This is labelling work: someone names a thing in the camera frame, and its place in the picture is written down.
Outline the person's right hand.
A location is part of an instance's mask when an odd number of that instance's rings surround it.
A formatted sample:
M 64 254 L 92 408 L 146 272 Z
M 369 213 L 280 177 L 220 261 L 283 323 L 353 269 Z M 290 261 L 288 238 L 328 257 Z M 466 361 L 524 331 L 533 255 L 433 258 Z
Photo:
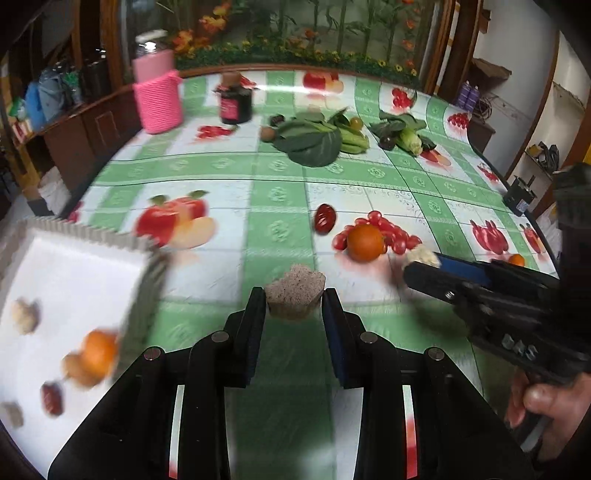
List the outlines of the person's right hand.
M 518 427 L 527 413 L 550 419 L 542 435 L 539 459 L 556 459 L 576 432 L 590 406 L 590 375 L 581 373 L 568 386 L 537 383 L 530 385 L 526 374 L 517 370 L 511 385 L 511 395 L 505 421 Z

